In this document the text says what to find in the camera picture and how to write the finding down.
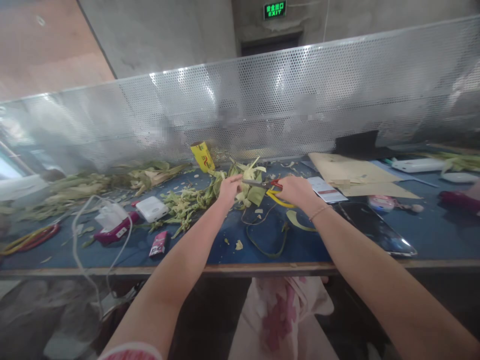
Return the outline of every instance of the paper card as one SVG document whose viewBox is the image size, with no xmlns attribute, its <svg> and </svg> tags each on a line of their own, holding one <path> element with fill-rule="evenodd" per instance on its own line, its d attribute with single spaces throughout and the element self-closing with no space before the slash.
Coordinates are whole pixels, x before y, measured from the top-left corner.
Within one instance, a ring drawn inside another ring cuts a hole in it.
<svg viewBox="0 0 480 360">
<path fill-rule="evenodd" d="M 307 180 L 313 188 L 313 191 L 327 204 L 348 200 L 341 192 L 331 187 L 319 176 L 310 177 Z"/>
</svg>

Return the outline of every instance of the blue work table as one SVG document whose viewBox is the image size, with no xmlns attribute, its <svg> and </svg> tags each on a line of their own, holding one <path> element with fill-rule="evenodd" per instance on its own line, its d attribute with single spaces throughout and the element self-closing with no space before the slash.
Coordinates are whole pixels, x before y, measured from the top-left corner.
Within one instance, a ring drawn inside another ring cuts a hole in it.
<svg viewBox="0 0 480 360">
<path fill-rule="evenodd" d="M 291 160 L 285 160 L 283 164 L 289 164 Z M 302 164 L 300 160 L 293 166 L 304 177 L 318 176 L 319 174 Z M 294 173 L 289 168 L 281 166 L 279 161 L 274 162 L 267 168 L 267 174 L 286 176 Z M 409 269 L 480 269 L 480 217 L 466 213 L 462 209 L 444 208 L 439 205 L 438 194 L 440 191 L 465 190 L 468 185 L 458 185 L 446 182 L 439 177 L 439 173 L 421 173 L 417 177 L 439 185 L 432 187 L 414 180 L 402 181 L 398 184 L 413 192 L 422 199 L 399 199 L 403 204 L 421 204 L 425 210 L 419 214 L 413 214 L 404 210 L 394 209 L 391 213 L 383 216 L 385 221 L 400 233 L 418 251 L 418 256 L 413 259 L 402 259 L 400 262 Z M 196 189 L 204 189 L 210 184 L 211 178 L 199 169 L 195 172 L 181 174 L 174 179 L 158 186 L 139 198 L 130 200 L 142 200 L 149 196 L 167 194 L 169 190 L 178 191 L 183 186 L 192 183 Z M 131 192 L 116 190 L 109 194 L 111 199 L 118 198 L 122 194 Z M 264 197 L 260 208 L 263 209 L 263 218 L 267 211 L 274 205 L 273 200 Z M 127 211 L 134 209 L 127 205 Z M 252 205 L 247 209 L 243 220 L 251 223 L 258 216 L 255 213 L 257 207 Z M 250 226 L 249 234 L 258 245 L 267 253 L 275 253 L 281 247 L 283 241 L 282 227 L 285 221 L 287 209 L 281 206 L 273 208 L 267 219 L 260 225 Z M 298 211 L 298 220 L 305 226 L 312 226 L 307 216 Z M 79 223 L 84 224 L 84 229 L 89 226 L 95 227 L 95 232 L 101 229 L 94 221 L 97 212 L 82 215 Z M 335 266 L 316 232 L 303 231 L 288 222 L 290 229 L 286 237 L 283 253 L 278 258 L 272 259 L 262 254 L 248 239 L 246 225 L 242 222 L 243 211 L 231 210 L 228 213 L 210 251 L 207 266 L 204 270 L 207 274 L 224 276 L 259 276 L 259 275 L 322 275 L 334 273 Z M 53 221 L 51 217 L 43 222 L 22 222 L 17 224 L 15 237 L 26 235 L 33 230 Z M 61 230 L 53 238 L 40 246 L 27 252 L 16 253 L 4 257 L 0 264 L 0 276 L 2 277 L 34 277 L 34 276 L 77 276 L 79 271 L 72 256 L 72 231 L 73 216 L 69 216 L 61 222 Z M 168 230 L 174 234 L 176 225 L 168 225 L 148 234 L 147 227 L 135 228 L 131 238 L 125 247 L 116 267 L 111 274 L 118 276 L 148 276 L 155 266 L 162 260 L 164 255 L 151 259 L 150 248 L 154 237 L 158 232 Z M 89 274 L 102 276 L 114 261 L 125 241 L 108 246 L 102 246 L 98 242 L 82 248 L 82 244 L 89 239 L 94 232 L 87 233 L 78 239 L 78 255 L 85 268 L 89 268 Z M 171 239 L 167 243 L 167 252 L 171 249 L 181 235 Z M 236 249 L 236 242 L 240 240 L 243 249 Z"/>
</svg>

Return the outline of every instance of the concrete wall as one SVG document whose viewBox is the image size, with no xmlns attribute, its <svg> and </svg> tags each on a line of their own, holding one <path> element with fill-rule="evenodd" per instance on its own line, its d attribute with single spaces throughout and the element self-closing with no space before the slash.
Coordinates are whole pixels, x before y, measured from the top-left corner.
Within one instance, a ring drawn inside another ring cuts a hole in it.
<svg viewBox="0 0 480 360">
<path fill-rule="evenodd" d="M 237 56 L 230 0 L 80 0 L 115 75 Z"/>
<path fill-rule="evenodd" d="M 478 0 L 288 0 L 286 16 L 263 20 L 262 0 L 232 0 L 235 34 L 249 42 L 303 32 L 301 45 L 449 20 L 479 12 Z"/>
</svg>

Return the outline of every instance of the charging cable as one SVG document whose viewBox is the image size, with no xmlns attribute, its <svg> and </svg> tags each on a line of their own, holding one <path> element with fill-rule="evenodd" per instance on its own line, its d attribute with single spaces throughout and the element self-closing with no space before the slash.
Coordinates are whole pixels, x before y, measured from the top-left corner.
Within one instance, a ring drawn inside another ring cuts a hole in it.
<svg viewBox="0 0 480 360">
<path fill-rule="evenodd" d="M 97 299 L 97 302 L 98 302 L 98 311 L 99 311 L 99 317 L 100 317 L 100 321 L 102 321 L 103 317 L 104 317 L 104 309 L 102 307 L 102 300 L 100 299 L 100 290 L 99 290 L 99 287 L 97 286 L 97 284 L 95 283 L 95 281 L 92 280 L 92 278 L 88 275 L 86 269 L 83 267 L 82 265 L 82 262 L 80 261 L 80 258 L 79 258 L 79 255 L 78 255 L 78 233 L 77 233 L 77 222 L 78 222 L 78 219 L 80 217 L 80 215 L 82 215 L 82 213 L 85 211 L 85 209 L 90 205 L 90 203 L 92 202 L 93 199 L 98 199 L 99 201 L 109 201 L 111 203 L 114 203 L 114 204 L 117 204 L 118 206 L 121 206 L 118 202 L 116 202 L 115 200 L 112 200 L 112 199 L 109 199 L 109 198 L 105 198 L 105 197 L 100 197 L 98 195 L 92 195 L 88 200 L 87 202 L 83 205 L 83 207 L 80 209 L 80 211 L 76 214 L 75 218 L 73 219 L 73 222 L 71 223 L 71 231 L 72 231 L 72 234 L 73 234 L 73 249 L 72 249 L 72 254 L 73 254 L 73 258 L 76 262 L 76 265 L 78 267 L 78 269 L 80 270 L 81 274 L 85 277 L 85 279 L 93 286 L 93 288 L 95 289 L 95 295 L 96 295 L 96 299 Z M 130 214 L 128 212 L 126 212 L 126 215 L 128 216 L 128 219 L 130 220 L 130 229 L 128 230 L 128 235 L 126 237 L 126 240 L 125 240 L 125 243 L 123 244 L 123 246 L 121 247 L 120 249 L 120 252 L 118 253 L 118 255 L 116 256 L 115 260 L 112 262 L 110 268 L 108 269 L 107 273 L 106 273 L 106 286 L 108 288 L 108 292 L 115 298 L 115 299 L 118 299 L 118 297 L 116 297 L 114 295 L 114 293 L 112 292 L 112 288 L 110 287 L 110 281 L 109 281 L 109 275 L 110 275 L 110 272 L 112 271 L 112 268 L 115 266 L 115 264 L 117 263 L 117 260 L 120 258 L 120 256 L 122 255 L 122 252 L 124 251 L 125 247 L 127 246 L 127 243 L 129 242 L 130 240 L 130 235 L 132 234 L 132 228 L 134 227 L 134 223 L 132 221 L 132 217 L 130 216 Z"/>
</svg>

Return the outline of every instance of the metal screen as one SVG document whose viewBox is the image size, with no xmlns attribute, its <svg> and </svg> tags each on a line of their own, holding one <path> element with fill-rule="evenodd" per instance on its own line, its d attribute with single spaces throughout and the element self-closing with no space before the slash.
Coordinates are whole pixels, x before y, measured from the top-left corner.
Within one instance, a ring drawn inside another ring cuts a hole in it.
<svg viewBox="0 0 480 360">
<path fill-rule="evenodd" d="M 377 145 L 480 127 L 480 16 L 40 94 L 0 107 L 16 152 L 85 166 L 330 152 L 379 130 Z"/>
</svg>

